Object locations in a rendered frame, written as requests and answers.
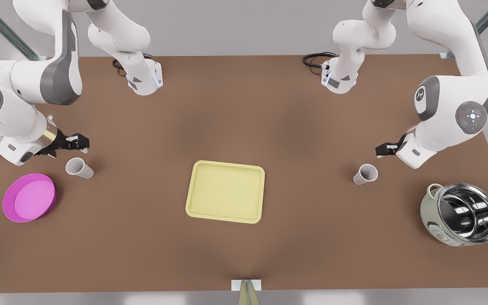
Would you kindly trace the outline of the white IKEA cup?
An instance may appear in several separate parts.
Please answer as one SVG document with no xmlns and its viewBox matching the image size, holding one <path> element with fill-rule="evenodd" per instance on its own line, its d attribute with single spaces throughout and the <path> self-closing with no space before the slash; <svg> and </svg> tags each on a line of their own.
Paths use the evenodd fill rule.
<svg viewBox="0 0 488 305">
<path fill-rule="evenodd" d="M 368 182 L 376 181 L 378 178 L 378 170 L 371 164 L 362 164 L 358 172 L 353 177 L 356 185 L 364 185 Z"/>
<path fill-rule="evenodd" d="M 69 175 L 79 176 L 82 178 L 92 178 L 94 176 L 93 169 L 85 163 L 82 158 L 72 158 L 65 166 L 65 170 Z"/>
</svg>

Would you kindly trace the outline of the yellow rectangular tray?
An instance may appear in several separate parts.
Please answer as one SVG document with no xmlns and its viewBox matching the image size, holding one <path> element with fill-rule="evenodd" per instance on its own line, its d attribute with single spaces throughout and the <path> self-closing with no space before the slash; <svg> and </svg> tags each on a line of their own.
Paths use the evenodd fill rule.
<svg viewBox="0 0 488 305">
<path fill-rule="evenodd" d="M 265 170 L 259 166 L 200 160 L 193 165 L 188 216 L 256 224 L 263 214 Z"/>
</svg>

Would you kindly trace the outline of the magenta round plate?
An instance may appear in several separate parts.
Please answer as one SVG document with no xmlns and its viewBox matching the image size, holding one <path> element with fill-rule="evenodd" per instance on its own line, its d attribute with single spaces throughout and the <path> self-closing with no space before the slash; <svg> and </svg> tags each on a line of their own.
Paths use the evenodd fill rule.
<svg viewBox="0 0 488 305">
<path fill-rule="evenodd" d="M 47 214 L 57 199 L 56 187 L 51 178 L 33 173 L 18 178 L 3 197 L 5 216 L 17 223 L 30 222 Z"/>
</svg>

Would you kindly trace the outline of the pale green steel pot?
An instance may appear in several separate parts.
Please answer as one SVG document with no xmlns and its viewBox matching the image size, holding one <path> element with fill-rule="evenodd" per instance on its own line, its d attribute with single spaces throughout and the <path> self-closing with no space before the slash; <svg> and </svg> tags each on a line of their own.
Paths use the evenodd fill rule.
<svg viewBox="0 0 488 305">
<path fill-rule="evenodd" d="M 450 247 L 488 244 L 488 194 L 474 185 L 429 185 L 420 217 L 428 233 Z"/>
</svg>

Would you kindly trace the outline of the silver frame post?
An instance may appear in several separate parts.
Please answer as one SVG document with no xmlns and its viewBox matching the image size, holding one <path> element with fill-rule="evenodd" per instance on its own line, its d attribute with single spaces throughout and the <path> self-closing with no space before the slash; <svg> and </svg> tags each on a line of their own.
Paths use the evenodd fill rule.
<svg viewBox="0 0 488 305">
<path fill-rule="evenodd" d="M 458 0 L 461 8 L 470 12 L 473 16 L 472 22 L 479 33 L 488 29 L 488 0 Z"/>
<path fill-rule="evenodd" d="M 22 38 L 0 17 L 0 35 L 30 61 L 44 61 L 46 56 L 39 56 Z"/>
<path fill-rule="evenodd" d="M 238 305 L 261 305 L 257 291 L 262 290 L 260 279 L 232 280 L 232 291 L 238 291 Z"/>
</svg>

